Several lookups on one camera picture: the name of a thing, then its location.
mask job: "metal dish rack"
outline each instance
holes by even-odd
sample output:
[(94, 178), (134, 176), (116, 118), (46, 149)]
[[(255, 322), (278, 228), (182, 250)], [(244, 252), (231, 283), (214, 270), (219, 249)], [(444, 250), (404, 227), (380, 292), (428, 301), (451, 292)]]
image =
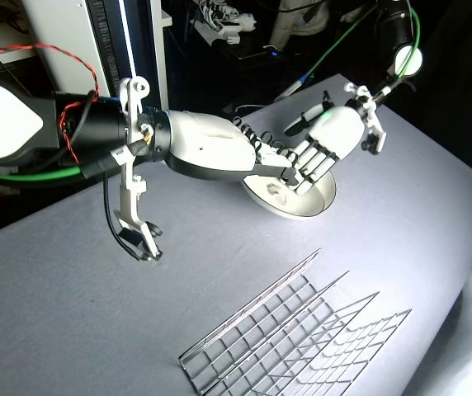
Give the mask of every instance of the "metal dish rack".
[(337, 395), (358, 377), (410, 310), (349, 328), (377, 293), (333, 308), (346, 273), (316, 290), (303, 273), (318, 253), (179, 357), (198, 395)]

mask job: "red wire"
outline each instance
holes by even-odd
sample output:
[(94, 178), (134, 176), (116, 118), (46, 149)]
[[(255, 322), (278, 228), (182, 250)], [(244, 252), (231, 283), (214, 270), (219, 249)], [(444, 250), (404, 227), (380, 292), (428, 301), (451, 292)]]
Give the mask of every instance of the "red wire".
[[(34, 43), (32, 45), (8, 45), (7, 47), (0, 48), (0, 54), (3, 52), (7, 52), (10, 50), (32, 50), (34, 48), (43, 48), (43, 49), (48, 49), (48, 50), (54, 50), (58, 51), (64, 55), (67, 55), (73, 59), (75, 59), (77, 62), (80, 62), (81, 64), (84, 65), (84, 67), (91, 72), (91, 75), (93, 77), (93, 81), (95, 82), (95, 96), (93, 98), (93, 102), (97, 101), (98, 99), (98, 81), (97, 81), (97, 73), (95, 72), (95, 69), (89, 64), (88, 62), (80, 59), (77, 55), (66, 51), (65, 49), (61, 49), (59, 47), (56, 47), (51, 44), (46, 44), (46, 43)], [(67, 130), (65, 129), (65, 119), (67, 117), (67, 111), (70, 109), (73, 109), (75, 107), (81, 106), (83, 103), (81, 101), (76, 101), (73, 103), (69, 103), (64, 109), (62, 110), (62, 113), (60, 113), (60, 118), (58, 122), (58, 128), (60, 132), (62, 132), (62, 135), (64, 136), (65, 139), (65, 144), (68, 147), (69, 152), (71, 153), (71, 156), (74, 159), (74, 162), (76, 164), (79, 164), (80, 162), (78, 161), (77, 154), (74, 153), (73, 147), (71, 146), (71, 139), (68, 136)]]

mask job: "tabletop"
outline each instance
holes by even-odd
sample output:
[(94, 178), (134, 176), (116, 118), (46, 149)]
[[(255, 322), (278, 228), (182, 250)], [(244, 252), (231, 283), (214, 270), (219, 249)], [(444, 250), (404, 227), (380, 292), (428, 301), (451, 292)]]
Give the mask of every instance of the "tabletop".
[[(344, 103), (345, 82), (245, 122), (279, 134), (324, 89)], [(359, 323), (412, 310), (349, 389), (401, 394), (472, 270), (472, 169), (388, 108), (378, 114), (384, 151), (338, 163), (335, 201), (314, 219), (276, 216), (238, 183), (146, 163), (140, 213), (164, 232), (159, 263), (118, 248), (101, 186), (0, 230), (0, 395), (192, 395), (179, 355), (318, 248), (316, 285), (349, 270), (345, 298), (379, 292)]]

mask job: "gray table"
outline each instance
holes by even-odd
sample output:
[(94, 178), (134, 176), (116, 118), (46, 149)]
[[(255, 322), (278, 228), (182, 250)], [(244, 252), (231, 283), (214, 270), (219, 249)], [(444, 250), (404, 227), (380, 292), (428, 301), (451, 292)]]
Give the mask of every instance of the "gray table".
[[(247, 122), (279, 131), (325, 87), (344, 102), (345, 81)], [(380, 292), (366, 315), (413, 310), (350, 388), (400, 394), (472, 269), (472, 170), (392, 111), (380, 120), (384, 152), (358, 149), (339, 163), (337, 198), (317, 219), (283, 219), (239, 184), (145, 164), (141, 212), (165, 233), (161, 264), (116, 246), (100, 186), (0, 230), (0, 394), (192, 394), (177, 357), (320, 247), (316, 283), (351, 270), (349, 300)]]

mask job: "green cable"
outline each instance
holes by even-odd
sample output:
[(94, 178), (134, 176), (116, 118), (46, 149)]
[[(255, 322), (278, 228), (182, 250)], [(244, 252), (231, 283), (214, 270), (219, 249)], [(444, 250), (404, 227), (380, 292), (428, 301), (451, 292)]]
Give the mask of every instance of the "green cable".
[(48, 180), (64, 179), (65, 177), (77, 176), (81, 173), (80, 167), (66, 167), (59, 171), (36, 173), (34, 175), (0, 175), (0, 180), (10, 182), (45, 182)]
[(374, 10), (376, 9), (375, 6), (373, 6), (370, 10), (368, 10), (368, 12), (363, 15), (361, 18), (359, 18), (353, 25), (351, 25), (347, 31), (345, 31), (344, 33), (342, 33), (342, 35), (337, 39), (337, 41), (335, 41), (331, 47), (328, 48), (328, 50), (326, 50), (326, 52), (324, 52), (322, 54), (322, 56), (319, 58), (319, 60), (313, 65), (313, 67), (305, 74), (306, 76), (309, 76), (312, 72), (315, 71), (315, 69), (322, 63), (323, 60), (326, 59), (326, 57), (333, 51), (335, 50), (335, 47), (337, 47), (337, 45), (341, 44), (341, 41), (343, 41), (347, 35), (349, 35), (356, 27), (357, 25), (359, 25), (366, 17), (368, 17)]
[(419, 36), (421, 35), (421, 25), (419, 23), (419, 16), (413, 8), (410, 10), (410, 13), (412, 14), (412, 18), (414, 19), (414, 27), (415, 27), (414, 33), (416, 36), (416, 40), (414, 41), (414, 46), (412, 47), (412, 51), (410, 52), (410, 55), (407, 61), (405, 62), (403, 68), (398, 74), (398, 78), (401, 78), (407, 71), (407, 67), (410, 64), (410, 61), (412, 60), (412, 57), (416, 53), (416, 50), (418, 49), (418, 46), (419, 46)]

